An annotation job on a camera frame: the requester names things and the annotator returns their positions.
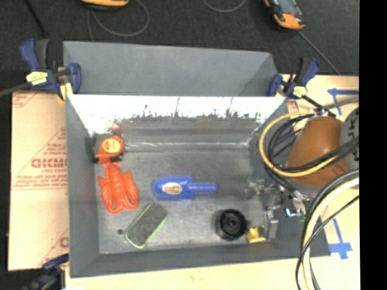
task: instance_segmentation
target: black carpet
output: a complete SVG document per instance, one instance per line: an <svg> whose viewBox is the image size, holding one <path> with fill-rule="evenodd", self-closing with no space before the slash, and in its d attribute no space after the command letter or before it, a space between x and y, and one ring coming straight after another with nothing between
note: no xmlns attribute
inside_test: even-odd
<svg viewBox="0 0 387 290"><path fill-rule="evenodd" d="M87 12L79 0L29 0L51 40L48 66L62 63L63 40L91 40ZM314 57L319 74L359 75L360 0L296 0L306 27L301 34L279 31L260 0L247 0L237 11L218 13L202 0L139 0L150 15L144 32L133 37L107 33L91 18L95 40L147 45L266 51L280 73L294 73L300 57ZM232 8L242 0L206 0ZM19 54L29 38L43 38L25 0L0 0L0 90L24 81L27 65ZM144 27L146 12L136 0L117 12L97 14L110 29L133 33ZM7 231L10 186L10 97L0 97L0 289L19 289L39 272L7 272Z"/></svg>

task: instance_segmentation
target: black cable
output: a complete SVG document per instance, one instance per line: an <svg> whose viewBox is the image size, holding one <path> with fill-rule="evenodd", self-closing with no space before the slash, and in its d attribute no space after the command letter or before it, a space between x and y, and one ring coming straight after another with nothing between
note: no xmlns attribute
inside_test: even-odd
<svg viewBox="0 0 387 290"><path fill-rule="evenodd" d="M268 142L268 147L267 147L267 157L268 159L273 163L273 164L276 164L273 159L274 159L274 150L276 148L276 146L278 146L278 144L280 144L281 142L285 141L288 137L290 136L293 136L293 134L295 135L295 132L288 132L286 133L285 135L283 135L282 133L286 131L286 129L290 126L293 126L294 123L297 123L303 119L306 119L310 116L312 116L313 114L311 115L303 115L303 116L300 116L300 117L296 117L296 118L293 118L291 120L288 120L287 122L285 122L284 124L282 124L277 130L274 131L272 137L269 139L269 142ZM289 145L291 145L291 143L288 143L286 146L284 146L279 152L276 152L276 155L281 153L284 149L286 149ZM312 160L306 164L303 164L301 166L295 166L295 167L287 167L286 170L287 172L290 172L290 173L297 173L297 172L301 172L303 170L307 170L307 169L310 169L312 167L315 167L316 165L324 162L324 161L327 161L331 158L334 158L331 162L329 162L325 167L328 167L334 163L337 163L338 161L342 160L344 157L346 157L348 154L350 154L353 149L355 149L357 146L359 145L359 137L355 137L354 139L352 139L351 141L347 142L347 143L344 143L342 144L341 146L339 146L338 148L332 150L331 152L329 153L326 153L325 155L315 159L315 160Z"/></svg>
<svg viewBox="0 0 387 290"><path fill-rule="evenodd" d="M341 146L339 146L338 148L332 150L331 152L328 152L326 153L325 155L321 156L320 158L318 159L315 159L315 160L312 160L308 163L305 163L301 166L296 166L296 167L287 167L286 170L287 172L300 172L300 171L303 171L303 170L307 170L307 169L310 169L318 164L320 164L321 162L324 162L330 158L333 158L333 157L336 157L334 160L332 160L330 163L328 163L325 167L328 167L336 162L338 162L339 160L341 160L342 158L346 157L348 154L350 154L353 149L355 149L357 146L359 145L359 137L355 137L353 138L351 141L347 142L347 143L344 143L342 144Z"/></svg>
<svg viewBox="0 0 387 290"><path fill-rule="evenodd" d="M333 218L335 218L339 213L341 213L342 211L344 211L346 208L348 208L350 205L354 204L356 201L358 201L360 199L360 196L356 196L355 198L353 198L351 201L347 202L344 206L342 206L338 211L336 211L335 213L333 213L330 217L328 217L326 220L324 220L323 223L321 223L314 231L313 231L313 234L311 235L311 237L308 239L307 243L304 245L304 247L302 248L301 250L301 253L300 253L300 256L298 258L298 261L297 261L297 265L296 265L296 283L297 283L297 287L299 290L301 290L301 286L299 284L299 270L300 270L300 267L301 267L301 263L302 263L302 260L304 258L304 255L305 253L307 252L307 249L310 247L310 245L312 244L312 242L315 240L315 238L317 237L317 235L323 230L323 228L329 223L329 221L331 221ZM316 288L319 288L318 287L318 284L317 284L317 280L314 278L314 281L316 281L316 284L315 284L315 287Z"/></svg>
<svg viewBox="0 0 387 290"><path fill-rule="evenodd" d="M138 4L140 4L141 7L145 10L146 23L145 23L143 28L139 29L138 31L132 32L132 33L119 33L119 32L113 31L112 29L109 29L108 27L103 25L102 22L100 21L100 19L97 17L97 15L92 10L88 10L88 12L86 14L86 23L87 23L87 28L88 28L91 40L94 41L94 36L93 36L93 33L91 32L90 15L93 16L93 19L95 20L95 22L97 23L98 26L100 26L106 32L113 34L115 36L118 36L118 37L133 37L133 36L137 36L140 33L144 32L147 29L147 27L149 26L149 23L151 21L151 15L149 14L148 8L144 5L144 3L142 3L140 0L134 0L134 1L136 1Z"/></svg>
<svg viewBox="0 0 387 290"><path fill-rule="evenodd" d="M320 204L322 199L333 189L335 189L338 185L342 185L346 181L350 181L356 177L359 176L360 170L355 169L349 172L346 172L337 178L333 179L331 182L329 182L323 189L319 191L319 193L313 198L313 200L310 203L310 208L307 211L307 214L305 215L305 225L309 222L310 216L313 214L316 207Z"/></svg>
<svg viewBox="0 0 387 290"><path fill-rule="evenodd" d="M329 192L333 191L335 188L338 188L343 183L350 181L356 177L359 177L359 169L355 169L347 173L344 173L343 175L340 175L339 177L335 178L330 183L328 183L322 190L320 190L320 192L308 204L309 206L308 206L307 213L305 215L305 223L304 223L304 228L302 230L302 235L301 235L301 245L300 245L301 250L303 249L303 241L305 239L306 226L309 223L310 217L314 213L316 207L321 203L323 198L326 197L327 194L329 194ZM316 284L317 281L314 276L312 267L311 267L311 276L312 276L313 283Z"/></svg>
<svg viewBox="0 0 387 290"><path fill-rule="evenodd" d="M219 13L227 13L227 12L233 12L233 11L237 11L239 10L243 4L246 3L247 0L242 0L241 3L239 3L236 7L233 7L233 8L228 8L228 9L220 9L220 8L215 8L213 6L211 6L208 2L206 2L206 0L202 0L202 2L207 6L209 7L211 10L213 11L217 11ZM301 33L299 30L297 30L297 33L298 35L300 35L305 41L306 43L312 47L312 49L315 50L315 52L317 52L321 58L323 58L323 60L334 70L334 72L337 74L337 75L341 75L340 72L338 72L338 70L334 67L334 65L328 60L328 58L325 57L325 55L323 53L321 53L321 51L303 34Z"/></svg>
<svg viewBox="0 0 387 290"><path fill-rule="evenodd" d="M341 75L341 73L334 67L334 65L328 60L328 58L325 57L323 53L299 30L297 30L298 35L300 35L307 44L309 44L312 49L314 49L320 56L323 58L323 60L336 72L337 75Z"/></svg>
<svg viewBox="0 0 387 290"><path fill-rule="evenodd" d="M39 27L39 30L41 31L41 36L45 39L48 36L48 33L47 33L46 29L43 27L42 22L40 21L39 17L35 13L35 10L31 5L30 0L24 0L24 2L25 2L25 5L27 6L28 10L30 11L32 17L34 18L35 23Z"/></svg>

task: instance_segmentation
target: yellow object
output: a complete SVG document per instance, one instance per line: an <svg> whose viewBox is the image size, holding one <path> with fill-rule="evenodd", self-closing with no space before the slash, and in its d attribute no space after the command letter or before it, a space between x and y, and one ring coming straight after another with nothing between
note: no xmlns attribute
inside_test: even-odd
<svg viewBox="0 0 387 290"><path fill-rule="evenodd" d="M47 72L33 71L33 72L29 73L29 75L27 75L25 77L25 79L28 82L32 83L32 85L38 85L38 84L46 82L47 77L48 77Z"/></svg>
<svg viewBox="0 0 387 290"><path fill-rule="evenodd" d="M250 228L249 232L247 232L247 240L249 243L257 243L257 242L262 242L266 240L260 233L259 233L259 228Z"/></svg>
<svg viewBox="0 0 387 290"><path fill-rule="evenodd" d="M62 93L63 100L66 100L66 96L69 94L74 94L73 87L71 87L71 83L66 83L60 86L60 92Z"/></svg>

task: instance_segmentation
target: orange plastic lobster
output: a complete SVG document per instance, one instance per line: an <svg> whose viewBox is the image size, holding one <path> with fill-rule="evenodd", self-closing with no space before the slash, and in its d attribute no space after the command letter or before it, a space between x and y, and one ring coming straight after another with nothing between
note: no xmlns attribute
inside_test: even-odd
<svg viewBox="0 0 387 290"><path fill-rule="evenodd" d="M118 166L124 144L120 137L113 135L101 141L96 161L105 169L105 178L97 177L103 204L111 214L123 209L135 210L140 202L138 189L129 170L124 174Z"/></svg>

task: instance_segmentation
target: bundled cables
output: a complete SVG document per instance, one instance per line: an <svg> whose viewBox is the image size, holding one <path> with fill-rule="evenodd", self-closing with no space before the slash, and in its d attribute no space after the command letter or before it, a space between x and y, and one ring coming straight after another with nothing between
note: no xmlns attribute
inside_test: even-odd
<svg viewBox="0 0 387 290"><path fill-rule="evenodd" d="M340 209L336 210L318 227L316 226L320 215L339 194L345 190L357 187L359 185L359 170L352 170L344 175L341 175L326 185L313 199L305 219L305 226L301 237L301 253L296 265L296 281L297 287L301 290L299 284L299 270L301 265L303 267L304 279L308 290L320 289L318 282L314 276L311 262L310 262L310 245L322 229L348 206L359 200L360 195L352 198Z"/></svg>
<svg viewBox="0 0 387 290"><path fill-rule="evenodd" d="M305 202L305 206L307 206L305 224L301 237L301 252L296 265L296 281L299 290L301 290L299 284L301 267L308 290L320 289L310 262L311 243L329 221L360 198L360 196L357 195L350 199L326 218L323 223L318 225L321 214L326 210L328 205L337 198L337 196L342 194L345 190L355 188L359 185L359 169L349 171L336 177L325 185L313 199L300 194L297 188L292 186L290 182L291 178L314 173L343 159L358 147L359 136L354 137L352 140L340 145L337 149L326 153L320 158L307 162L301 166L282 167L279 162L275 161L276 157L278 157L281 152L294 143L297 134L302 130L302 127L297 128L298 123L304 120L313 119L313 117L314 114L309 112L295 112L279 116L269 122L263 129L258 141L259 154L262 157L268 174L278 184L293 194L293 196L302 199Z"/></svg>

